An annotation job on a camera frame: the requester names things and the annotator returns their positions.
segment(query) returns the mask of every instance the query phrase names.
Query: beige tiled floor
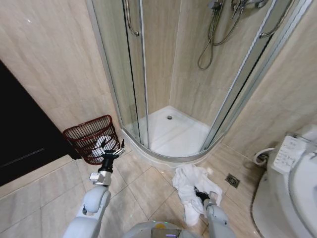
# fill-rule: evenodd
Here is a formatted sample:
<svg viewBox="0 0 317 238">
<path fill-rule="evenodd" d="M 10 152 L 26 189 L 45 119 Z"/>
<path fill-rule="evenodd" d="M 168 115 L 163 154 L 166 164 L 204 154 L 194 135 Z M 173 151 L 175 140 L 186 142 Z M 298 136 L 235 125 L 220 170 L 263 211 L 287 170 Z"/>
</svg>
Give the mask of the beige tiled floor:
<svg viewBox="0 0 317 238">
<path fill-rule="evenodd" d="M 252 223 L 250 205 L 262 170 L 222 144 L 198 166 L 213 171 L 210 179 L 223 190 L 221 207 L 236 236 L 260 237 Z M 77 214 L 85 192 L 93 187 L 88 177 L 97 169 L 83 160 L 71 161 L 2 197 L 0 238 L 61 237 Z M 241 181 L 237 189 L 224 180 L 228 173 Z M 183 205 L 172 187 L 173 172 L 151 167 L 129 149 L 115 161 L 111 178 L 111 200 L 101 238 L 122 237 L 133 225 L 146 220 L 171 222 L 208 237 L 208 223 L 202 215 L 193 227 L 184 223 Z"/>
</svg>

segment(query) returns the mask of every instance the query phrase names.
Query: white towel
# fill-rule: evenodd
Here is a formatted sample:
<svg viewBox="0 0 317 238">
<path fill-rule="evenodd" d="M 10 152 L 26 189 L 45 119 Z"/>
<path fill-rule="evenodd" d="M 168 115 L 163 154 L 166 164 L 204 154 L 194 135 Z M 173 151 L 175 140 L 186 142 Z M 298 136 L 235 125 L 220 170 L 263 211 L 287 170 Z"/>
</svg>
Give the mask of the white towel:
<svg viewBox="0 0 317 238">
<path fill-rule="evenodd" d="M 194 187 L 207 194 L 210 191 L 217 193 L 216 203 L 218 206 L 220 205 L 222 190 L 217 184 L 208 179 L 208 172 L 204 168 L 196 167 L 194 164 L 181 165 L 176 168 L 172 181 L 184 205 L 184 220 L 187 225 L 195 225 L 199 220 L 199 215 L 205 213 L 202 201 L 196 196 Z"/>
</svg>

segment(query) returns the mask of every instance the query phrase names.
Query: toilet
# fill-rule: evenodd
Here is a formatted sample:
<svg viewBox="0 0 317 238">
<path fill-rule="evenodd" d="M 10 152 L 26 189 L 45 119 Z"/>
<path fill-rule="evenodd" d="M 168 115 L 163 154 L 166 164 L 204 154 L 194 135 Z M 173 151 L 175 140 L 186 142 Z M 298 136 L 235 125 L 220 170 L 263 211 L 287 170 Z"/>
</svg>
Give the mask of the toilet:
<svg viewBox="0 0 317 238">
<path fill-rule="evenodd" d="M 252 205 L 263 237 L 317 238 L 317 144 L 313 141 L 289 134 L 271 152 Z"/>
</svg>

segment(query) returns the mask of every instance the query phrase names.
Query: shower door frame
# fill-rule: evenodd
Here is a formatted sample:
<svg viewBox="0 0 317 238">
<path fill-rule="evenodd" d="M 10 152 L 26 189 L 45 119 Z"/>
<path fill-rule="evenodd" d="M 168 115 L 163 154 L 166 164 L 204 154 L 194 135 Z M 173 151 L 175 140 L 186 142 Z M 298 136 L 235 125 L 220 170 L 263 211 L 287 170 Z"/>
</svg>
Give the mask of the shower door frame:
<svg viewBox="0 0 317 238">
<path fill-rule="evenodd" d="M 257 37 L 259 36 L 259 34 L 263 31 L 263 27 L 266 23 L 266 20 L 269 18 L 270 12 L 271 10 L 274 8 L 274 4 L 277 0 L 273 0 L 272 4 L 269 8 L 269 10 L 267 11 L 260 27 L 259 30 L 257 31 L 256 35 L 255 35 L 255 39 L 254 42 L 256 41 Z M 299 22 L 299 20 L 302 18 L 302 16 L 305 13 L 306 8 L 309 6 L 309 4 L 311 3 L 312 0 L 299 0 L 297 6 L 295 7 L 295 10 L 297 10 L 297 12 L 294 10 L 291 14 L 292 17 L 290 17 L 290 19 L 288 20 L 287 24 L 283 27 L 283 30 L 281 31 L 278 39 L 282 39 L 281 41 L 275 41 L 273 46 L 271 47 L 271 49 L 281 49 L 283 47 L 283 45 L 285 44 L 286 40 L 288 39 L 288 37 L 290 36 L 291 32 L 293 31 L 293 29 L 296 27 L 297 23 Z M 122 122 L 122 118 L 121 118 L 121 113 L 119 110 L 119 106 L 118 106 L 118 101 L 116 98 L 116 94 L 115 94 L 115 90 L 114 90 L 114 86 L 113 86 L 113 80 L 111 77 L 111 73 L 110 73 L 110 69 L 109 69 L 109 65 L 108 65 L 108 61 L 106 58 L 106 53 L 105 53 L 105 47 L 103 45 L 102 42 L 102 38 L 101 38 L 101 33 L 98 27 L 98 23 L 97 23 L 97 17 L 95 14 L 95 10 L 93 7 L 93 0 L 86 0 L 87 3 L 87 9 L 88 9 L 88 13 L 89 13 L 89 17 L 92 23 L 92 27 L 93 27 L 93 31 L 96 37 L 96 42 L 97 42 L 97 46 L 98 46 L 98 50 L 102 59 L 102 63 L 104 66 L 104 70 L 106 73 L 106 78 L 109 84 L 109 88 L 110 88 L 110 93 L 111 93 L 111 97 L 113 99 L 113 102 L 115 104 L 115 110 L 116 113 L 118 115 L 119 118 L 119 123 L 121 126 L 121 129 L 133 140 L 134 143 L 136 143 L 138 145 L 138 147 L 145 153 L 149 154 L 150 156 L 153 156 L 156 159 L 159 159 L 161 161 L 166 161 L 166 162 L 174 162 L 174 163 L 183 163 L 183 162 L 192 162 L 192 161 L 196 161 L 198 159 L 201 159 L 205 154 L 207 154 L 215 144 L 217 144 L 222 137 L 225 135 L 225 133 L 229 130 L 229 128 L 231 127 L 231 125 L 233 124 L 233 122 L 235 121 L 235 119 L 237 118 L 237 116 L 239 115 L 239 113 L 241 112 L 241 110 L 243 109 L 244 105 L 246 104 L 246 102 L 248 101 L 248 99 L 250 98 L 251 94 L 255 91 L 256 87 L 258 86 L 258 84 L 261 82 L 263 76 L 265 75 L 265 72 L 268 70 L 270 64 L 267 63 L 265 65 L 261 65 L 260 69 L 258 70 L 259 73 L 256 74 L 256 77 L 254 77 L 253 82 L 248 85 L 248 88 L 246 90 L 246 92 L 244 93 L 244 96 L 242 98 L 242 101 L 239 105 L 236 106 L 235 113 L 233 113 L 232 118 L 230 120 L 230 123 L 228 124 L 227 128 L 225 129 L 225 132 L 219 136 L 218 138 L 214 138 L 215 134 L 213 135 L 212 139 L 210 140 L 209 146 L 207 147 L 207 149 L 203 149 L 201 150 L 199 153 L 197 153 L 196 155 L 192 155 L 192 156 L 186 156 L 186 157 L 170 157 L 170 156 L 165 156 L 165 155 L 161 155 L 158 153 L 155 153 L 153 151 L 151 151 L 149 148 L 147 148 L 146 146 L 142 145 L 140 143 L 140 141 L 136 140 L 134 138 L 134 136 L 124 127 L 123 122 Z M 144 70 L 144 86 L 145 86 L 145 106 L 146 106 L 146 121 L 147 121 L 147 133 L 148 133 L 148 137 L 149 137 L 149 130 L 148 130 L 148 100 L 147 100 L 147 79 L 146 79 L 146 68 L 145 68 L 145 53 L 144 53 L 144 25 L 143 25 L 143 13 L 142 13 L 142 0 L 138 1 L 139 3 L 139 10 L 140 10 L 140 20 L 141 20 L 141 30 L 140 30 L 140 37 L 141 37 L 141 42 L 142 42 L 142 57 L 143 57 L 143 70 Z M 251 44 L 247 55 L 245 56 L 245 59 L 243 60 L 240 70 L 237 73 L 237 76 L 241 73 L 241 69 L 245 63 L 245 61 L 247 60 L 248 56 L 250 55 L 251 50 L 253 49 L 254 44 Z M 264 62 L 270 62 L 272 64 L 272 62 L 274 61 L 274 59 L 276 58 L 277 54 L 279 51 L 274 51 L 272 54 L 268 54 L 268 56 L 265 58 Z M 235 80 L 233 81 L 231 87 L 228 90 L 228 94 L 226 96 L 226 98 L 224 99 L 222 106 L 219 109 L 219 112 L 213 122 L 212 127 L 215 124 L 215 121 L 217 120 L 220 111 L 223 109 L 223 106 L 225 104 L 226 99 L 228 98 L 228 95 L 230 94 L 233 86 L 234 86 Z"/>
</svg>

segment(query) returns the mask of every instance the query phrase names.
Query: dark door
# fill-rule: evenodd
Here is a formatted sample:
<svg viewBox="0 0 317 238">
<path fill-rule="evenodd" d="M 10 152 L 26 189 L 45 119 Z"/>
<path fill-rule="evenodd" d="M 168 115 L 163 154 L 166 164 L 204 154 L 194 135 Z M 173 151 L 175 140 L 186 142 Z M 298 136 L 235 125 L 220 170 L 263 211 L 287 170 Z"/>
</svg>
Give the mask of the dark door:
<svg viewBox="0 0 317 238">
<path fill-rule="evenodd" d="M 0 62 L 2 82 L 0 185 L 66 154 L 79 158 L 61 132 Z"/>
</svg>

